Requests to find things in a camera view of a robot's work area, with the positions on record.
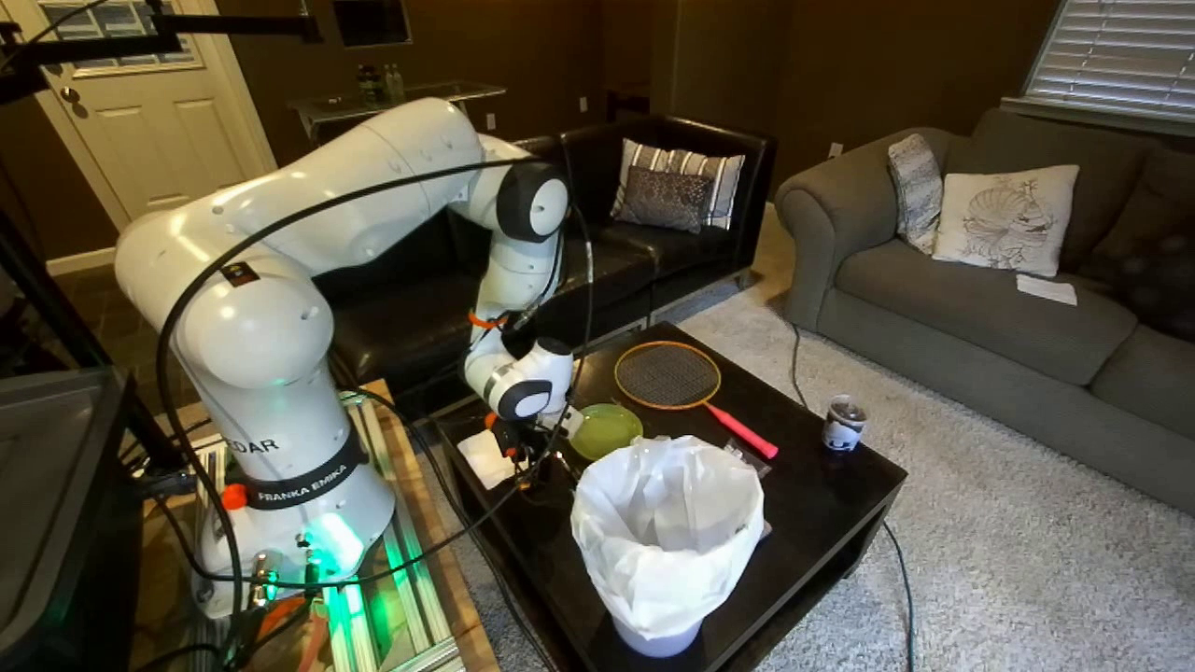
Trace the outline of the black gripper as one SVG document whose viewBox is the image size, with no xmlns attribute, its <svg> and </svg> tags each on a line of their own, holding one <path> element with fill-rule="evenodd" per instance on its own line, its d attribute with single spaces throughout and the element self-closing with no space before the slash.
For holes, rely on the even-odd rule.
<svg viewBox="0 0 1195 672">
<path fill-rule="evenodd" d="M 497 436 L 497 453 L 505 458 L 511 458 L 517 468 L 534 468 L 543 458 L 562 458 L 563 448 L 569 448 L 569 436 L 563 436 L 562 426 L 488 415 L 487 430 Z"/>
</svg>

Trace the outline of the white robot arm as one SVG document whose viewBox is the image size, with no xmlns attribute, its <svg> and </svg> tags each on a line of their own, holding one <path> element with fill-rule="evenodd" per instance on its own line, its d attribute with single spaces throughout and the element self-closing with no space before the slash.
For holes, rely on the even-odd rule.
<svg viewBox="0 0 1195 672">
<path fill-rule="evenodd" d="M 195 600 L 229 620 L 257 575 L 295 595 L 349 579 L 386 534 L 395 496 L 355 441 L 328 375 L 334 307 L 319 282 L 366 267 L 451 211 L 488 234 L 465 380 L 507 422 L 569 407 L 573 355 L 517 355 L 505 320 L 562 282 L 573 193 L 534 152 L 420 98 L 305 157 L 137 217 L 116 282 L 208 407 L 243 483 L 200 539 Z"/>
</svg>

